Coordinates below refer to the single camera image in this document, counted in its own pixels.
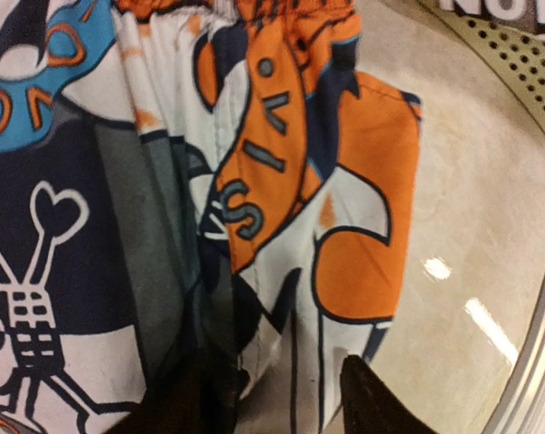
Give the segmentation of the colourful graphic print garment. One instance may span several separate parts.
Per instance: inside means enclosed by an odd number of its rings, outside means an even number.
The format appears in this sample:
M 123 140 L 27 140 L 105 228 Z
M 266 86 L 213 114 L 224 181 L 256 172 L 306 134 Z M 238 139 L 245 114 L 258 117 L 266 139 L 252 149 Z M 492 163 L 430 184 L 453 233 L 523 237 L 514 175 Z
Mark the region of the colourful graphic print garment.
M 0 431 L 115 433 L 183 357 L 324 433 L 403 283 L 420 102 L 351 1 L 0 1 Z

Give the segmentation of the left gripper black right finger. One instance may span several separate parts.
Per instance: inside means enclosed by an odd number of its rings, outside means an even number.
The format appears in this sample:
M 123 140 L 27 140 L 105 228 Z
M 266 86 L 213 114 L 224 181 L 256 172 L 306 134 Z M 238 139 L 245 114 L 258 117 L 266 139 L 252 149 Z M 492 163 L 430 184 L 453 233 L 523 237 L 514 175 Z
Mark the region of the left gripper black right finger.
M 411 413 L 358 355 L 348 355 L 340 374 L 346 434 L 434 434 Z

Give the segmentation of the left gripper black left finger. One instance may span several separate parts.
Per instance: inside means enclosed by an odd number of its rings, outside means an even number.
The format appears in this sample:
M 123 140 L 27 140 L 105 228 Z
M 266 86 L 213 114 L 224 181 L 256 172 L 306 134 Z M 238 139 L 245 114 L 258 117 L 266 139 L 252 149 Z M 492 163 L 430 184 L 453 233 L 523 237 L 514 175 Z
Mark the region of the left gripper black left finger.
M 232 433 L 249 374 L 224 356 L 187 354 L 146 392 L 115 433 Z

